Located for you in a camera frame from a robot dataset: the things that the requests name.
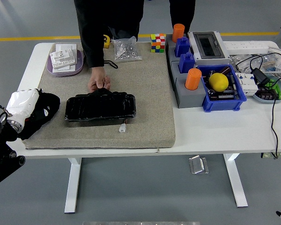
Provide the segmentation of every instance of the person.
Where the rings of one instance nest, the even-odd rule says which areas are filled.
[[[191,23],[195,14],[196,0],[169,0],[170,18],[172,27],[177,23],[185,26],[184,33],[190,30]]]
[[[143,17],[144,0],[74,0],[81,44],[91,68],[90,92],[105,87],[110,78],[104,70],[103,34],[110,31],[113,39],[138,37]]]

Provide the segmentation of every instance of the gray felt mat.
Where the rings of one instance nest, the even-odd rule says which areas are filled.
[[[90,70],[70,77],[55,77],[46,67],[39,87],[61,100],[54,118],[43,125],[31,138],[24,140],[27,149],[58,148],[169,148],[175,142],[173,108],[165,53],[151,53],[150,43],[137,43],[142,61],[121,62],[118,69],[105,65],[111,78],[111,90],[133,94],[136,117],[129,119],[126,132],[121,134],[123,121],[65,121],[66,101],[77,94],[88,93]],[[114,47],[104,49],[105,60],[114,61]]]

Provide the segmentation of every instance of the purple plate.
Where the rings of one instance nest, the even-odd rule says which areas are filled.
[[[82,67],[83,67],[83,53],[79,50],[77,50],[77,63],[75,65],[75,71],[72,71],[72,72],[53,73],[51,57],[50,57],[50,55],[48,56],[47,70],[53,76],[72,76],[72,75],[79,73],[82,70]]]

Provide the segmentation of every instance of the yellow ball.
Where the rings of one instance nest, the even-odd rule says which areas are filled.
[[[214,73],[209,78],[211,88],[217,92],[222,92],[229,86],[228,78],[221,73]]]

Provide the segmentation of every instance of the hand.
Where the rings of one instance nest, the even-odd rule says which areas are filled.
[[[96,91],[100,88],[106,88],[109,90],[111,88],[111,80],[106,76],[105,70],[103,67],[93,67],[92,74],[88,83],[88,89],[90,93]]]

